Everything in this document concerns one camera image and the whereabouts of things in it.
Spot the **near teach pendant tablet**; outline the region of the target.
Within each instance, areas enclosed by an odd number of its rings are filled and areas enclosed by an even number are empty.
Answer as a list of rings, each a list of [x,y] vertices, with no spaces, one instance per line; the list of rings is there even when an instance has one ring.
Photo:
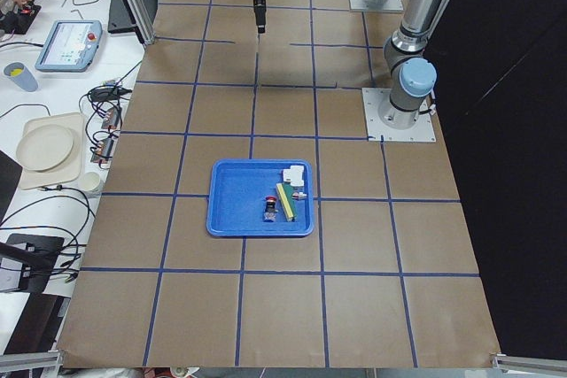
[[[97,53],[102,34],[98,20],[57,20],[35,62],[35,69],[84,72]]]

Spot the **blue grey cup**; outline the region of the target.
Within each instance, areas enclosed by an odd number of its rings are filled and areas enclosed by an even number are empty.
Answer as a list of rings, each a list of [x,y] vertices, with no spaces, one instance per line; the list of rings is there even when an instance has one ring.
[[[30,70],[21,62],[12,62],[4,68],[4,75],[26,92],[38,90],[38,82]]]

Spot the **red emergency stop button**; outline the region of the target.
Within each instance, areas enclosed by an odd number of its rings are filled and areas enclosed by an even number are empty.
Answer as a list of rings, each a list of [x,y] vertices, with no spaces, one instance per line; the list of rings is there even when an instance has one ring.
[[[278,210],[276,209],[277,198],[274,196],[267,196],[265,198],[265,202],[263,221],[275,222],[278,213]]]

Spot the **blue plastic tray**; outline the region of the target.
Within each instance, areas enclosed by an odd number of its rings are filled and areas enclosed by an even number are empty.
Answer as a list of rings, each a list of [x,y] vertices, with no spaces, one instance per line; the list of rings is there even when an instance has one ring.
[[[276,193],[282,171],[302,165],[307,193],[304,215],[288,222]],[[264,222],[265,198],[277,198],[275,222]],[[314,230],[312,168],[301,159],[223,159],[212,169],[206,218],[207,231],[217,237],[304,237]]]

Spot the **beige rectangular tray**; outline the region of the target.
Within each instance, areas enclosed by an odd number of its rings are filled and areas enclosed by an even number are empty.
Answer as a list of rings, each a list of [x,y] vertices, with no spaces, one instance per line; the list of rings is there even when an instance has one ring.
[[[16,149],[23,171],[21,189],[36,189],[77,179],[82,172],[84,116],[78,112],[26,123]]]

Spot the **white paper cup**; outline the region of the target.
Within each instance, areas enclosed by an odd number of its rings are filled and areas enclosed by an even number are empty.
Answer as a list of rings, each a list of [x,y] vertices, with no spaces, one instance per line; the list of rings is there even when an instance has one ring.
[[[105,181],[98,173],[88,172],[78,179],[77,184],[78,189],[87,197],[98,197],[102,193]]]

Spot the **beige round plate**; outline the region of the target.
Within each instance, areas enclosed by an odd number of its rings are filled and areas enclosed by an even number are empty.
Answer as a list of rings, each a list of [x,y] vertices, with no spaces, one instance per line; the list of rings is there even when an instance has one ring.
[[[44,171],[62,163],[73,146],[74,136],[70,129],[45,125],[22,137],[16,149],[16,159],[27,170]]]

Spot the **white circuit breaker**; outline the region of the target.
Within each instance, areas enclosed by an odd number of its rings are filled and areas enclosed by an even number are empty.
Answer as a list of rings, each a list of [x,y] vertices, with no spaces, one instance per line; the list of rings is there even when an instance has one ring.
[[[304,170],[302,165],[291,165],[282,171],[283,183],[291,185],[293,188],[301,188],[305,186]]]

